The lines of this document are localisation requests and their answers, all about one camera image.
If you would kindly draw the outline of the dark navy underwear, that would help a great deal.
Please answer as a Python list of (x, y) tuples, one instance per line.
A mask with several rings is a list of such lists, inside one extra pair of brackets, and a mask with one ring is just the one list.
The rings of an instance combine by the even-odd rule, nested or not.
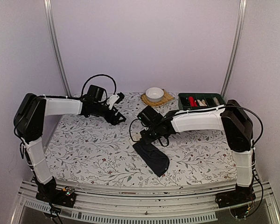
[(158, 177), (167, 172), (170, 165), (169, 158), (156, 146), (140, 141), (133, 144), (133, 148)]

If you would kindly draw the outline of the black striped underwear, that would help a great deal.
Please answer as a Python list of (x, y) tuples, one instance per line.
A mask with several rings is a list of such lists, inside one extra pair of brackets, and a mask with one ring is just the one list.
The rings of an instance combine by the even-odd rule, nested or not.
[(190, 107), (190, 102), (187, 97), (180, 97), (179, 99), (180, 99), (182, 107)]

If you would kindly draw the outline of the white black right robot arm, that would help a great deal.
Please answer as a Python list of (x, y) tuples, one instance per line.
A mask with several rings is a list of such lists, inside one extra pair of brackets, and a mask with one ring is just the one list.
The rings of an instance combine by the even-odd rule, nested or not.
[(130, 137), (149, 144), (186, 131), (223, 131), (236, 163), (237, 182), (234, 190), (216, 194), (215, 201), (219, 208), (253, 202), (256, 199), (252, 185), (256, 180), (253, 170), (257, 141), (253, 139), (253, 123), (248, 113), (255, 114), (241, 107), (236, 100), (205, 109), (171, 110), (165, 115), (147, 106), (137, 116), (144, 129)]

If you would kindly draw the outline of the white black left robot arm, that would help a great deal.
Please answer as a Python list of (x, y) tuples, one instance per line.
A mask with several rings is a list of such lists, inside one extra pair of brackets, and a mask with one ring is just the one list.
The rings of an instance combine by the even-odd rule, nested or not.
[(118, 125), (126, 120), (116, 108), (124, 99), (123, 93), (114, 93), (102, 99), (106, 90), (91, 85), (87, 93), (80, 97), (37, 96), (33, 93), (25, 95), (15, 117), (14, 134), (21, 140), (20, 153), (30, 166), (38, 186), (40, 199), (55, 203), (62, 196), (70, 196), (64, 190), (56, 189), (56, 181), (52, 176), (44, 155), (42, 134), (44, 119), (56, 115), (81, 115), (102, 117), (111, 125)]

